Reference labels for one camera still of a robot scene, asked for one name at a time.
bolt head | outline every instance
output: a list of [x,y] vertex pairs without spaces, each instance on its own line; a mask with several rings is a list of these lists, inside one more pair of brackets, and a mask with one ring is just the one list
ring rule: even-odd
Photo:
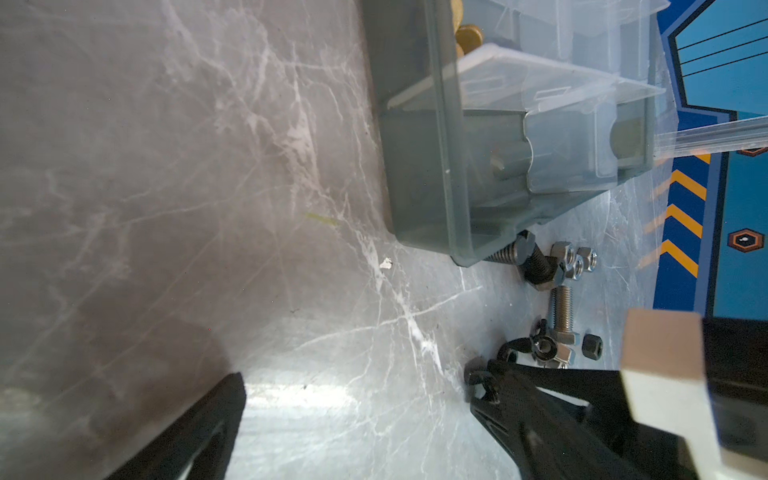
[[518,234],[515,243],[512,245],[512,260],[515,265],[521,266],[533,253],[536,247],[536,239],[533,233],[523,230]]
[[584,270],[594,272],[594,269],[598,267],[598,251],[594,248],[579,247],[576,254],[584,258]]
[[560,330],[552,330],[550,335],[553,339],[557,340],[563,345],[578,345],[581,341],[581,335],[576,332],[562,332]]

black hex nut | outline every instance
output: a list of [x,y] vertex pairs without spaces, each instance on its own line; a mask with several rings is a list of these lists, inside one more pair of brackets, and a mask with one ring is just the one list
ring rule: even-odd
[[603,356],[603,339],[597,335],[584,335],[581,341],[581,353],[588,359],[599,360]]

metal part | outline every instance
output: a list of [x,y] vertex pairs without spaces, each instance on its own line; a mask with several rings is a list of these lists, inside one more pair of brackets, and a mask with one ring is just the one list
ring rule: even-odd
[[597,335],[584,335],[581,343],[581,353],[588,359],[599,360],[603,356],[603,339]]
[[533,233],[523,230],[518,233],[513,243],[486,258],[485,261],[521,266],[531,256],[534,247],[536,247],[536,237]]
[[581,336],[573,331],[573,297],[569,286],[552,290],[554,297],[554,329],[552,338],[565,345],[578,345]]
[[571,242],[555,242],[549,254],[557,258],[559,263],[564,263],[563,268],[566,272],[573,268],[576,261],[576,247]]
[[581,274],[584,272],[584,258],[581,255],[576,256],[574,266],[567,272],[565,272],[565,278],[573,281],[578,281],[581,278]]
[[563,365],[570,365],[573,363],[573,358],[574,351],[568,348],[568,346],[565,344],[558,342],[557,354],[553,358],[553,360],[556,360],[558,363],[560,363],[558,368],[565,368]]
[[522,264],[525,279],[545,292],[560,286],[565,281],[565,269],[556,257],[547,257],[534,244],[531,256]]
[[537,290],[545,292],[560,286],[565,281],[565,268],[557,257],[547,257],[536,245],[533,233],[523,230],[514,243],[494,253],[485,261],[518,265],[525,279]]
[[540,335],[533,338],[533,356],[548,362],[558,355],[558,343],[551,337]]
[[576,254],[584,258],[584,270],[594,272],[598,267],[598,251],[592,247],[579,247]]

gray marble countertop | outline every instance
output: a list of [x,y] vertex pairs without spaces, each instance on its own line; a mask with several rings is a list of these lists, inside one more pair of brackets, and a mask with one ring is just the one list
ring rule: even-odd
[[[343,0],[4,2],[4,477],[102,478],[233,371],[228,478],[516,475],[463,369],[548,295],[387,230],[362,39]],[[668,173],[534,229],[601,254],[575,367],[652,304]]]

hex nut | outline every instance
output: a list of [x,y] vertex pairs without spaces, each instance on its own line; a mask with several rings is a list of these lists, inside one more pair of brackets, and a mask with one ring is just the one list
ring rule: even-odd
[[560,364],[570,365],[573,362],[574,351],[562,343],[558,343],[558,353],[554,356]]
[[598,267],[598,251],[592,247],[579,247],[576,254],[584,258],[584,270],[594,272]]
[[548,362],[558,354],[558,343],[550,336],[538,336],[533,339],[533,357]]
[[581,353],[588,359],[599,360],[603,356],[603,339],[597,335],[584,335],[581,342]]
[[569,271],[576,261],[576,248],[571,242],[555,242],[549,250],[552,257],[557,257],[559,263],[565,264],[565,271]]
[[557,342],[563,345],[578,345],[581,340],[581,335],[576,332],[562,332],[560,330],[552,330],[550,336]]
[[581,274],[584,272],[584,258],[581,255],[576,256],[574,266],[569,271],[565,272],[565,278],[573,281],[578,281],[581,278]]

